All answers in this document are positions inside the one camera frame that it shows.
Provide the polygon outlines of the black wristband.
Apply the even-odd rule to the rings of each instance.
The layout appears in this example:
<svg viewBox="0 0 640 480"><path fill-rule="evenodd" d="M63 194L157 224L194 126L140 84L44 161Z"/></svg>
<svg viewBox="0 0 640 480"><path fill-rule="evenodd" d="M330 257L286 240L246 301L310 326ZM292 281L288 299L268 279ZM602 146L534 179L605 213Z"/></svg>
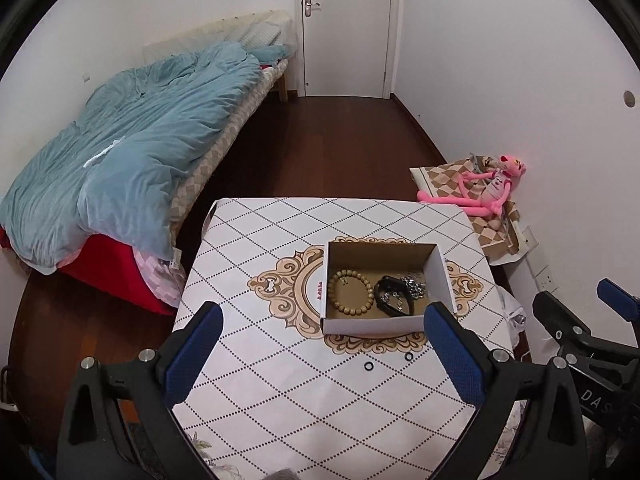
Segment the black wristband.
<svg viewBox="0 0 640 480"><path fill-rule="evenodd" d="M374 285L375 305L391 318L414 315L414 302L422 296L422 284L412 276L383 275Z"/></svg>

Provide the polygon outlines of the white plastic bag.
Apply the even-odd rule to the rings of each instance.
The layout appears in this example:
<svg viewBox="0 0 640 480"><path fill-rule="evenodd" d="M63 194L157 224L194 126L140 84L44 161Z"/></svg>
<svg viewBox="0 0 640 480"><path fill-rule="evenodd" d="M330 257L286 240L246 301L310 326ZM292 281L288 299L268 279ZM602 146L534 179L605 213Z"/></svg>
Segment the white plastic bag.
<svg viewBox="0 0 640 480"><path fill-rule="evenodd" d="M520 335L525 330L526 313L523 306L505 288L498 286L498 294L503 307L504 318L508 326L510 341L515 348L520 341Z"/></svg>

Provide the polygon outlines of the white cardboard box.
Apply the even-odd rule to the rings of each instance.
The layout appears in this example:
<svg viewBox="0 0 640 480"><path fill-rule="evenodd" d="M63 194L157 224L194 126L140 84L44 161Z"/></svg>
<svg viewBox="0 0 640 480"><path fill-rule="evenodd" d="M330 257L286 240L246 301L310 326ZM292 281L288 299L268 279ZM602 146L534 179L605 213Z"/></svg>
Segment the white cardboard box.
<svg viewBox="0 0 640 480"><path fill-rule="evenodd" d="M324 248L321 327L326 336L393 338L423 330L430 304L456 310L436 244L334 240Z"/></svg>

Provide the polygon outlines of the red bed sheet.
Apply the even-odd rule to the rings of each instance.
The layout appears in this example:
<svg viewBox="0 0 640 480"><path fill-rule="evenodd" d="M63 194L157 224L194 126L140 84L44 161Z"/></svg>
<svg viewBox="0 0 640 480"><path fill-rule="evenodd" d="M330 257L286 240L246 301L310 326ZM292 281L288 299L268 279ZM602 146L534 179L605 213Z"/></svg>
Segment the red bed sheet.
<svg viewBox="0 0 640 480"><path fill-rule="evenodd" d="M173 314L180 306L181 270L105 235L91 235L58 271L157 314Z"/></svg>

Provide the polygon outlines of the white patterned tablecloth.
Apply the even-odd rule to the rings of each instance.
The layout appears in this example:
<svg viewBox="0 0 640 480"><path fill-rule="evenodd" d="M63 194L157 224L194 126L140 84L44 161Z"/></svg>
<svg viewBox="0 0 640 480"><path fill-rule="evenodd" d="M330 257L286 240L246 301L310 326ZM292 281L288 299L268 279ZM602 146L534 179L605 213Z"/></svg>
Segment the white patterned tablecloth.
<svg viewBox="0 0 640 480"><path fill-rule="evenodd" d="M175 415L224 479L288 468L303 479L425 479L473 415L422 334L325 337L332 240L438 245L463 326L509 349L480 242L451 206L347 198L223 198L205 222L177 312L206 301L224 331Z"/></svg>

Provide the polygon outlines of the pink panther plush toy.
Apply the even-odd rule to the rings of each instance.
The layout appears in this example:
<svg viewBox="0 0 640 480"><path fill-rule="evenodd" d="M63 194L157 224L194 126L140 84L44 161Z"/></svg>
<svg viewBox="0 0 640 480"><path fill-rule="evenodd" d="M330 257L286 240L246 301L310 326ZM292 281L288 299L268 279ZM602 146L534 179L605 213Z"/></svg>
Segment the pink panther plush toy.
<svg viewBox="0 0 640 480"><path fill-rule="evenodd" d="M465 171L457 176L459 195L431 196L425 191L416 193L424 204L456 205L468 216L485 219L501 218L504 204L518 186L527 167L520 158L500 155L488 171Z"/></svg>

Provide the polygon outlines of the brown checkered cushion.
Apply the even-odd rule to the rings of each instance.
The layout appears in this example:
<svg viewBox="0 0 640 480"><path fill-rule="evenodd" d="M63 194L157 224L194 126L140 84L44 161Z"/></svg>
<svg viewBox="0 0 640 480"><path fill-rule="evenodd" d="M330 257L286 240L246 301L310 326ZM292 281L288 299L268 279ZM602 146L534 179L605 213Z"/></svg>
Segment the brown checkered cushion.
<svg viewBox="0 0 640 480"><path fill-rule="evenodd" d="M440 166L414 167L412 180L421 203L456 205L470 219L489 263L518 261L527 252L512 194L526 173L523 159L472 154Z"/></svg>

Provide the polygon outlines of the light blue duvet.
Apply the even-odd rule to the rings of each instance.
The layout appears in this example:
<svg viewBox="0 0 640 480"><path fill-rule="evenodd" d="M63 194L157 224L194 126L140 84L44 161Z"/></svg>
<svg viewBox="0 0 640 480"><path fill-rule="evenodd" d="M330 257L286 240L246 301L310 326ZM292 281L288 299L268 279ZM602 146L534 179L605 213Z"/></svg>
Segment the light blue duvet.
<svg viewBox="0 0 640 480"><path fill-rule="evenodd" d="M43 274L102 234L172 256L170 204L280 44L247 51L224 41L116 74L25 166L1 202L17 257Z"/></svg>

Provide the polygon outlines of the white door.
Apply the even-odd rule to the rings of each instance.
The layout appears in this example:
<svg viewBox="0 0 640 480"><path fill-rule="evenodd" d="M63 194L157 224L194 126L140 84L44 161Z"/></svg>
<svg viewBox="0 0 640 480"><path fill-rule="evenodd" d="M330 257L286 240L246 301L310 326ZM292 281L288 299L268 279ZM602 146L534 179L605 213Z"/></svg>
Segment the white door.
<svg viewBox="0 0 640 480"><path fill-rule="evenodd" d="M400 0L297 0L299 92L387 99Z"/></svg>

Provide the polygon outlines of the white pillow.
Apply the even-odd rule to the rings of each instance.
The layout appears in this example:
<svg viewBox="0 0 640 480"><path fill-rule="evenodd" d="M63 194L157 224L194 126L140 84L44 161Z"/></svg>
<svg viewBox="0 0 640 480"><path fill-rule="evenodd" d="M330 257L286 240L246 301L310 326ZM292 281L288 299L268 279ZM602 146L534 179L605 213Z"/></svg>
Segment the white pillow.
<svg viewBox="0 0 640 480"><path fill-rule="evenodd" d="M174 54L203 50L224 41L238 42L247 51L273 44L297 48L293 19L285 11L275 10L224 18L180 32L176 36L143 47L142 58L149 64Z"/></svg>

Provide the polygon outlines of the white wall socket strip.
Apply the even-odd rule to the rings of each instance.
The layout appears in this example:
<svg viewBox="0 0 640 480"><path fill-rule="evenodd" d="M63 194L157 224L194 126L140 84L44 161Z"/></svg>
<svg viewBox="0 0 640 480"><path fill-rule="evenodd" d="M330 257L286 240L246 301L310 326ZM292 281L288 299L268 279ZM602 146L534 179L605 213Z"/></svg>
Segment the white wall socket strip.
<svg viewBox="0 0 640 480"><path fill-rule="evenodd" d="M551 266L548 263L544 248L538 242L537 237L530 226L523 231L527 246L525 261L529 272L540 292L556 292L558 285L555 283Z"/></svg>

